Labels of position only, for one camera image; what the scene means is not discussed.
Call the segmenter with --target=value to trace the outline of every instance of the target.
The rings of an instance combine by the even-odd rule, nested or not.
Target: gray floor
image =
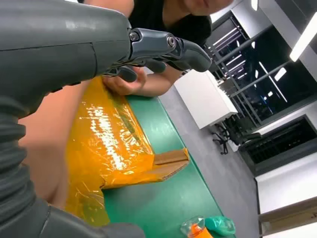
[[[176,88],[160,99],[223,214],[235,222],[237,238],[258,238],[256,185],[247,165],[230,148],[220,155],[220,147],[208,129],[199,130]]]

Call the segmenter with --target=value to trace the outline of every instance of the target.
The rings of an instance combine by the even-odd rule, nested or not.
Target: cardboard flap
[[[162,154],[155,154],[154,156],[154,165],[164,165],[180,161],[189,161],[189,155],[187,149],[173,150]]]
[[[160,181],[171,177],[189,163],[189,155],[187,149],[170,151],[159,155],[155,155],[154,165],[148,174],[158,175]]]

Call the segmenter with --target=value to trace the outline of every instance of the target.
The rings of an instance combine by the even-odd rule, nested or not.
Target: human arm
[[[127,17],[133,9],[133,0],[94,0],[94,4],[98,2],[124,12]],[[26,135],[19,141],[28,152],[23,163],[30,166],[31,179],[39,197],[59,207],[65,203],[65,150],[77,107],[88,84],[85,81],[51,93],[35,113],[19,121],[26,126]]]
[[[120,95],[139,95],[155,97],[166,93],[181,74],[180,71],[168,65],[163,73],[146,75],[143,68],[134,68],[137,79],[128,83],[120,77],[103,77],[103,83],[112,91]]]

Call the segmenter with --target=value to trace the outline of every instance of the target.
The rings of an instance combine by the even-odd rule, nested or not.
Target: robotic finger
[[[127,82],[134,82],[137,79],[136,74],[126,65],[146,66],[154,73],[164,72],[165,62],[171,62],[179,70],[199,72],[208,70],[211,65],[211,59],[199,45],[168,32],[135,28],[129,37],[131,41],[130,57],[113,65],[105,73],[106,76],[121,76]]]

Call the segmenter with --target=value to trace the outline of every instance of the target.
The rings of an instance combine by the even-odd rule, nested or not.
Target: person
[[[168,31],[202,46],[210,36],[209,15],[232,0],[85,0],[85,4],[110,8],[128,17],[133,27]],[[119,77],[103,77],[107,88],[121,95],[158,96],[167,92],[181,71],[172,63],[163,73],[146,75],[134,68],[137,80],[127,83]],[[26,135],[19,145],[26,148],[23,161],[30,167],[35,192],[63,209],[67,197],[68,174],[65,160],[67,139],[78,105],[89,81],[49,94],[37,112],[19,120]]]
[[[228,6],[232,0],[134,0],[129,21],[132,27],[168,31],[174,36],[203,47],[211,33],[210,14]],[[106,6],[104,0],[85,0],[86,4]],[[167,92],[181,71],[170,63],[163,73],[146,75],[137,71],[138,78],[127,83],[119,77],[103,78],[103,83],[121,95],[160,96]]]

